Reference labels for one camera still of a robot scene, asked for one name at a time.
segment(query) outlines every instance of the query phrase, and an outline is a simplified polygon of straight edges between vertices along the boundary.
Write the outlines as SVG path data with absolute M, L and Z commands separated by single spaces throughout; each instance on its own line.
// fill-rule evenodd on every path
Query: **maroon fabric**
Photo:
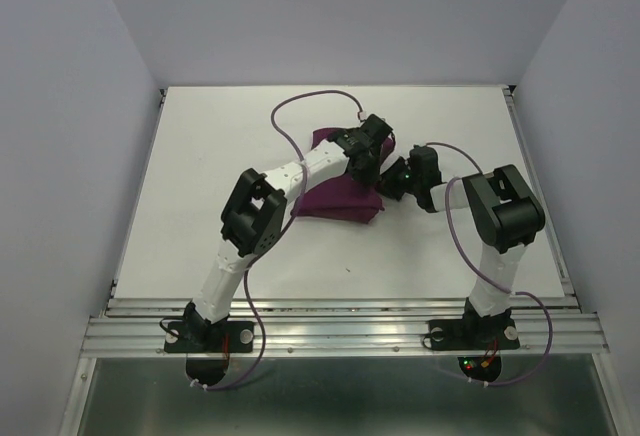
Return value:
M 312 149 L 339 128 L 322 128 L 313 132 Z M 393 152 L 395 141 L 390 138 L 382 145 L 381 163 Z M 351 179 L 348 174 L 325 181 L 304 195 L 299 216 L 338 219 L 367 224 L 378 211 L 384 210 L 382 199 L 373 188 Z

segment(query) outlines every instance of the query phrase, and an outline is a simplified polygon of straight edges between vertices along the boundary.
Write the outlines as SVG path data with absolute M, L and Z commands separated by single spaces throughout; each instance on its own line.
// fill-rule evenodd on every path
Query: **table surface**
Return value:
M 117 275 L 115 297 L 191 298 L 214 263 L 220 213 L 245 169 L 265 171 L 295 159 L 270 125 L 271 109 L 326 87 L 172 87 Z M 341 87 L 394 128 L 397 147 L 442 141 L 470 153 L 484 171 L 515 164 L 529 181 L 502 88 Z M 320 127 L 357 125 L 352 101 L 336 95 L 290 104 L 278 121 L 308 150 Z M 459 154 L 438 148 L 444 179 L 473 172 Z M 458 255 L 444 214 L 427 214 L 412 196 L 385 200 L 369 225 L 299 218 L 251 271 L 258 299 L 465 298 L 475 276 Z M 473 261 L 481 242 L 469 210 L 454 222 Z M 563 295 L 546 233 L 525 254 L 514 289 Z M 240 289 L 237 297 L 242 298 Z

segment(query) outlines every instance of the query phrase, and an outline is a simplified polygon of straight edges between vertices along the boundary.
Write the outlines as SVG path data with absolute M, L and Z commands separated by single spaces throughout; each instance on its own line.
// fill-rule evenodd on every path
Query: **metal frame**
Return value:
M 548 214 L 537 174 L 522 137 L 513 97 L 506 86 L 502 86 L 502 89 L 533 189 Z M 609 407 L 615 430 L 621 436 L 635 434 L 613 372 L 609 347 L 599 319 L 597 315 L 581 312 L 551 218 L 547 219 L 546 231 L 565 294 L 564 297 L 543 300 L 554 322 L 552 353 L 592 354 L 606 399 L 604 404 Z M 101 317 L 90 320 L 61 435 L 77 434 L 80 428 L 97 358 L 184 358 L 184 355 L 164 353 L 165 335 L 158 322 L 162 317 L 181 314 L 186 303 L 183 299 L 112 298 Z M 428 332 L 426 321 L 459 317 L 463 306 L 463 299 L 256 301 L 269 335 L 265 351 L 267 358 L 453 356 L 458 353 L 436 353 L 426 349 L 422 346 L 422 336 Z M 522 348 L 509 354 L 541 354 L 547 341 L 544 315 L 528 298 L 512 298 L 512 306 Z M 246 301 L 241 300 L 233 302 L 231 316 L 254 319 Z M 254 344 L 260 345 L 261 342 L 258 332 Z M 255 353 L 236 356 L 251 358 L 255 357 Z

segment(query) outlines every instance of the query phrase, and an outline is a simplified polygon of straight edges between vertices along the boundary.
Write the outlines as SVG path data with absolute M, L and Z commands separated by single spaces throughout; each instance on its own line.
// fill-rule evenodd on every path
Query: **black mounting plate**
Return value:
M 178 338 L 175 342 L 169 343 L 167 339 L 171 339 L 171 335 L 167 333 L 169 338 L 165 339 L 164 352 L 170 354 L 176 353 L 222 353 L 224 336 L 229 335 L 229 353 L 250 353 L 253 351 L 253 338 L 248 343 L 240 340 L 240 333 L 244 330 L 253 332 L 255 323 L 252 321 L 226 321 L 220 330 L 214 333 L 205 343 L 191 341 L 188 338 Z M 171 321 L 167 324 L 170 331 L 179 335 L 188 334 L 187 326 L 183 321 Z
M 427 335 L 426 339 L 430 341 L 429 349 L 433 351 L 484 350 L 486 349 L 486 345 L 490 343 L 490 341 L 487 341 L 486 343 L 482 343 L 483 345 L 480 346 L 478 344 L 473 344 L 473 342 L 470 341 L 470 338 L 464 333 L 464 326 L 461 319 L 433 319 L 428 321 L 427 324 L 429 325 L 429 334 L 431 337 Z M 509 319 L 508 325 L 514 328 L 516 327 L 516 324 L 512 319 Z M 440 328 L 442 332 L 434 332 L 437 328 Z M 507 339 L 503 332 L 498 333 L 497 339 L 500 351 L 509 351 L 520 348 L 519 339 Z

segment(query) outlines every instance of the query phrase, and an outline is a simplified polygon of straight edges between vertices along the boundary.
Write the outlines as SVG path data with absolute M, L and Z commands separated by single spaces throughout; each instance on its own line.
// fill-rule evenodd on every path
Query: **folded cloth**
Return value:
M 315 148 L 338 129 L 340 128 L 322 128 L 314 131 L 311 148 Z M 380 151 L 380 164 L 393 152 L 395 146 L 393 139 L 386 139 Z M 354 181 L 349 174 L 343 174 L 309 190 L 304 195 L 298 215 L 367 224 L 381 210 L 384 210 L 382 199 L 373 187 L 367 188 Z

